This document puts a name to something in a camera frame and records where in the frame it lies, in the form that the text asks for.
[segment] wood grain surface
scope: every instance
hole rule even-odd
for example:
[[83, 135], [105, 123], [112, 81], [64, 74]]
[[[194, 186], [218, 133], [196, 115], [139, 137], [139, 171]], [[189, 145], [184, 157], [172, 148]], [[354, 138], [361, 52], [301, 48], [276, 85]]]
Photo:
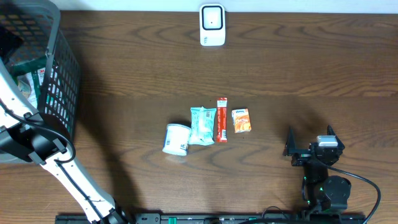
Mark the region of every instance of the wood grain surface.
[[[395, 15], [228, 13], [222, 47], [202, 47], [198, 13], [62, 12], [82, 70], [77, 157], [124, 207], [165, 213], [294, 210], [301, 167], [282, 151], [288, 127], [306, 147], [331, 124], [346, 145], [335, 167], [380, 186], [370, 223], [398, 212], [398, 19]], [[249, 108], [250, 133], [228, 143], [162, 152], [165, 127], [190, 108]], [[376, 201], [349, 178], [349, 212]], [[53, 223], [82, 213], [32, 164], [0, 165], [0, 223]]]

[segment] white wall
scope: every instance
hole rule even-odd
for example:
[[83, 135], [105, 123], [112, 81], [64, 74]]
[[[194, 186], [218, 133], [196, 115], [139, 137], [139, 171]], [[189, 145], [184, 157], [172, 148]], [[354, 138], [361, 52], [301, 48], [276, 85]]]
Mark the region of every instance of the white wall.
[[221, 3], [229, 12], [398, 13], [398, 0], [51, 0], [61, 10], [198, 11]]

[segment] blue snack pouch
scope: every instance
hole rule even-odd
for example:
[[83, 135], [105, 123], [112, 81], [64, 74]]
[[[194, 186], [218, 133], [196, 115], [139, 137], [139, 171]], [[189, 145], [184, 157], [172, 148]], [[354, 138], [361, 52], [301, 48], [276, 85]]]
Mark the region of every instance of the blue snack pouch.
[[192, 125], [189, 144], [208, 146], [214, 144], [213, 130], [216, 108], [191, 108]]

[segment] gray plastic basket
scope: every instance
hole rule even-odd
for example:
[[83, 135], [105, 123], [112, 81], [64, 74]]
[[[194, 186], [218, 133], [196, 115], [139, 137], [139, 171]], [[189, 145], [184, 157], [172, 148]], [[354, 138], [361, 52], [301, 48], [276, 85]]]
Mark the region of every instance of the gray plastic basket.
[[46, 56], [37, 109], [58, 117], [73, 138], [81, 71], [59, 23], [60, 11], [48, 0], [0, 0], [0, 26], [24, 41], [5, 65], [8, 72], [16, 63]]

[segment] red packet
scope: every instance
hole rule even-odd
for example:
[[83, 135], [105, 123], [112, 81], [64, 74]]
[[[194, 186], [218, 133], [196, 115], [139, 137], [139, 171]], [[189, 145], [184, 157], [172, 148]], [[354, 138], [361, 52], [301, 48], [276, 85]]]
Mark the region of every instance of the red packet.
[[217, 142], [226, 142], [226, 97], [217, 100]]

